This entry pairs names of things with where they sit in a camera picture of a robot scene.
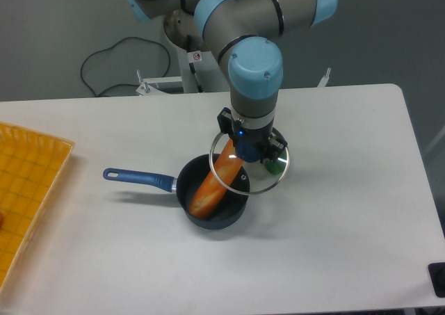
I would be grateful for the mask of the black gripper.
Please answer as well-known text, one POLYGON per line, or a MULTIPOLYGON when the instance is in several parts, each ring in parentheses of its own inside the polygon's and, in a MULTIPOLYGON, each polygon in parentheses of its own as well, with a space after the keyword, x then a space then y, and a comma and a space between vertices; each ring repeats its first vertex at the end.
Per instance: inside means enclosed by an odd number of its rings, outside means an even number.
POLYGON ((232 135, 236 155, 260 155, 260 162, 277 162, 288 146, 281 137, 270 137, 272 123, 258 129, 249 129, 240 120, 232 121, 231 110, 224 107, 217 116, 222 134, 232 135))

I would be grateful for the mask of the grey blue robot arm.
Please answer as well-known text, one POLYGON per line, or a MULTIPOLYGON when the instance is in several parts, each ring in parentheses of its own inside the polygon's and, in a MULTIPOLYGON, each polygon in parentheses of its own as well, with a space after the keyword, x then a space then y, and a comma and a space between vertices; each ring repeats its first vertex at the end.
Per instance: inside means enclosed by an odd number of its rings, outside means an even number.
POLYGON ((284 76, 274 39, 329 19, 338 0, 128 0, 153 19, 176 10, 190 15, 230 88, 231 106, 218 118, 241 160, 276 161, 287 143, 273 133, 284 76))

